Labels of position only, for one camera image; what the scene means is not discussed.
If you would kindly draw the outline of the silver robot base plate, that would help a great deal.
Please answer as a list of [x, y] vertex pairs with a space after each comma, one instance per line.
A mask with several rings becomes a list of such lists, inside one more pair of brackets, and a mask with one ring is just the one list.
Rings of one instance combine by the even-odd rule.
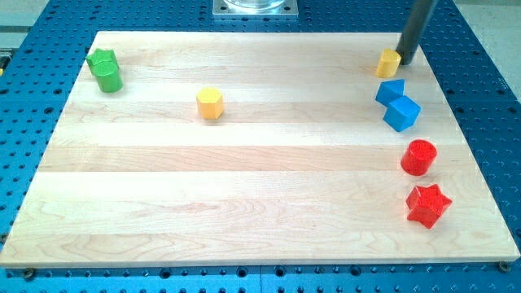
[[213, 0], [215, 18], [297, 17], [297, 0]]

